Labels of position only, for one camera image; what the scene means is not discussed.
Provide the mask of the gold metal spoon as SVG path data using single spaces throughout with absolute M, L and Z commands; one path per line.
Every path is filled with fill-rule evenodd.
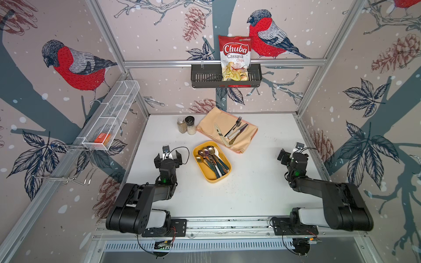
M 216 174 L 204 163 L 200 155 L 195 156 L 195 160 L 198 163 L 203 175 L 208 181 L 216 181 Z

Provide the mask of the black metal spoon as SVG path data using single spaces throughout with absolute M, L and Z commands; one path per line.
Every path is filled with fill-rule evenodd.
M 203 148 L 203 151 L 205 153 L 205 155 L 208 157 L 208 159 L 213 162 L 213 164 L 215 165 L 215 167 L 218 169 L 218 171 L 220 172 L 221 175 L 225 175 L 223 167 L 217 162 L 217 160 L 209 153 L 207 147 Z

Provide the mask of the yellow plastic storage box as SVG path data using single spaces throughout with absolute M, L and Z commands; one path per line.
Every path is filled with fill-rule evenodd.
M 209 183 L 225 179 L 232 171 L 231 163 L 214 141 L 207 141 L 195 147 L 193 156 Z

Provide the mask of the white plastic spoon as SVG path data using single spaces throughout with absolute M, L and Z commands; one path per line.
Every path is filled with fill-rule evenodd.
M 219 162 L 220 162 L 221 164 L 225 165 L 224 161 L 223 161 L 223 160 L 220 158 L 220 156 L 219 156 L 218 149 L 217 149 L 216 147 L 213 147 L 213 149 L 214 149 L 214 155 L 218 158 Z

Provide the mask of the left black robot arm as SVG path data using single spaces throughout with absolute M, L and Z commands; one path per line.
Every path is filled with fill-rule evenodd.
M 159 176 L 154 184 L 126 183 L 106 218 L 106 229 L 141 237 L 185 236 L 185 219 L 172 219 L 167 210 L 153 209 L 154 202 L 170 200 L 178 185 L 176 169 L 183 165 L 182 155 L 164 146 L 154 158 Z

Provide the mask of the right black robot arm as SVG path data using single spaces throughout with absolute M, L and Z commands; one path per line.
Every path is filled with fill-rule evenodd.
M 304 144 L 296 143 L 292 153 L 282 149 L 277 157 L 287 167 L 285 179 L 295 192 L 322 199 L 321 208 L 293 208 L 289 219 L 279 220 L 276 229 L 283 233 L 303 235 L 311 228 L 328 227 L 332 230 L 371 231 L 374 220 L 358 188 L 350 183 L 334 183 L 307 176 L 309 155 Z

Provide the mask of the orange box on shelf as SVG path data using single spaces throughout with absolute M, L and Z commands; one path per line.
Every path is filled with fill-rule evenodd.
M 104 144 L 107 145 L 111 139 L 111 134 L 109 133 L 100 133 L 96 139 L 94 140 L 94 143 L 96 144 Z

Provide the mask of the glass spice jar brown contents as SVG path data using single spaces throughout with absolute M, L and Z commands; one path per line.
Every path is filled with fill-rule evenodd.
M 178 126 L 178 130 L 180 133 L 184 134 L 187 132 L 187 125 L 185 122 L 185 118 L 184 117 L 179 117 L 177 120 L 177 126 Z

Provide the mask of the glass spice jar black lid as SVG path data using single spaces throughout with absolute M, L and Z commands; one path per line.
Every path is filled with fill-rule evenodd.
M 187 116 L 185 118 L 185 123 L 186 123 L 186 126 L 187 126 L 187 133 L 189 135 L 196 134 L 197 129 L 196 129 L 196 126 L 195 126 L 195 117 Z

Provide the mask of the beige cloth napkin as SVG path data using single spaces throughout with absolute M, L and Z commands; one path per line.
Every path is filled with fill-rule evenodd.
M 237 119 L 238 117 L 222 111 L 217 107 L 214 107 L 197 125 L 197 131 L 224 145 L 220 139 L 220 136 L 215 130 L 214 123 L 219 126 L 222 134 L 225 135 L 232 128 Z M 235 153 L 244 153 L 258 131 L 257 126 L 242 119 L 241 124 L 245 125 L 246 123 L 249 124 L 248 128 L 243 131 L 236 138 L 231 147 L 228 148 Z

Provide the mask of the red cassava chips bag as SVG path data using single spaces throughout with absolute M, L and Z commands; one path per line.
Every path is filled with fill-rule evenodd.
M 222 81 L 248 81 L 252 51 L 251 38 L 218 36 L 218 39 Z

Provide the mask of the cream handled knife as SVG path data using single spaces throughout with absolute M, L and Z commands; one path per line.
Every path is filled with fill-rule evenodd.
M 222 134 L 219 126 L 216 123 L 214 123 L 214 127 L 215 127 L 215 130 L 217 131 L 218 135 L 220 136 L 220 139 L 221 139 L 222 143 L 226 147 L 231 147 L 231 145 L 228 143 L 228 141 L 226 140 L 225 136 Z

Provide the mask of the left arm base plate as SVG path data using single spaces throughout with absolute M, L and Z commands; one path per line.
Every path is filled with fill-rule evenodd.
M 185 237 L 186 235 L 186 219 L 171 219 L 166 221 L 162 227 L 147 228 L 142 237 Z

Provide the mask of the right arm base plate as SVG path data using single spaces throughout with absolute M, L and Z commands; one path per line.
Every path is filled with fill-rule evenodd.
M 299 221 L 297 223 L 291 223 L 289 217 L 272 217 L 269 221 L 269 225 L 274 229 L 274 234 L 276 236 L 317 236 L 319 234 L 317 226 L 304 225 Z

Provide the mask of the aluminium frame rail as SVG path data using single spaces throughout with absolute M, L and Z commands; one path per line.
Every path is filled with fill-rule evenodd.
M 275 238 L 270 219 L 280 216 L 253 216 L 253 217 L 183 217 L 186 223 L 181 233 L 184 239 L 228 239 L 228 238 Z M 318 227 L 318 238 L 324 237 L 368 237 L 365 231 L 332 230 L 327 227 Z M 94 240 L 135 240 L 132 233 L 120 233 L 107 230 L 105 219 L 92 232 Z

